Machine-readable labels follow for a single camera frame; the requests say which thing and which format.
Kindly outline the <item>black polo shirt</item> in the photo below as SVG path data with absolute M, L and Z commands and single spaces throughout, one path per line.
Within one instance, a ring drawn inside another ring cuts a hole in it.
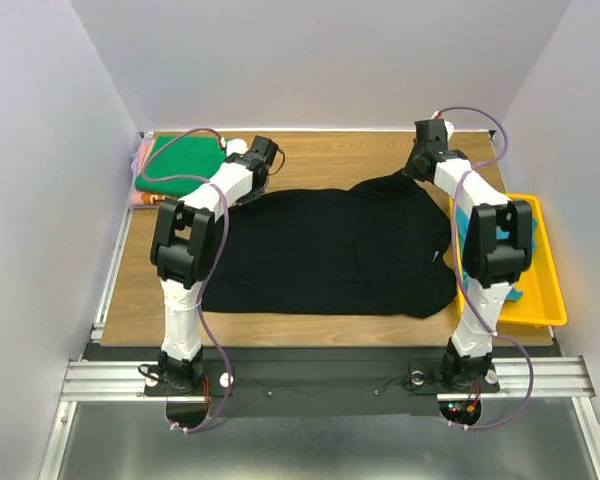
M 456 297 L 450 222 L 400 172 L 268 193 L 229 220 L 206 311 L 428 318 Z

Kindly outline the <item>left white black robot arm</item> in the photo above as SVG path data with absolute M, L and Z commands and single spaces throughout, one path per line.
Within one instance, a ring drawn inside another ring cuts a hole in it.
M 269 171 L 281 153 L 273 140 L 256 136 L 251 144 L 241 139 L 218 138 L 225 159 L 209 178 L 180 174 L 151 178 L 151 183 L 192 180 L 197 183 L 177 199 L 159 206 L 150 261 L 156 267 L 163 291 L 165 333 L 157 366 L 143 374 L 182 394 L 204 384 L 202 340 L 199 333 L 202 295 L 228 236 L 229 207 L 259 198 L 268 184 Z

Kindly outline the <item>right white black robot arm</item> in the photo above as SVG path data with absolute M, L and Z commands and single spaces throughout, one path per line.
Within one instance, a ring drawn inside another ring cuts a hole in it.
M 452 125 L 440 117 L 417 121 L 403 173 L 449 196 L 453 233 L 459 212 L 468 219 L 464 248 L 452 241 L 465 306 L 440 366 L 443 384 L 462 390 L 490 370 L 502 307 L 532 263 L 533 217 L 528 202 L 514 201 L 494 189 L 462 152 L 449 148 L 452 133 Z

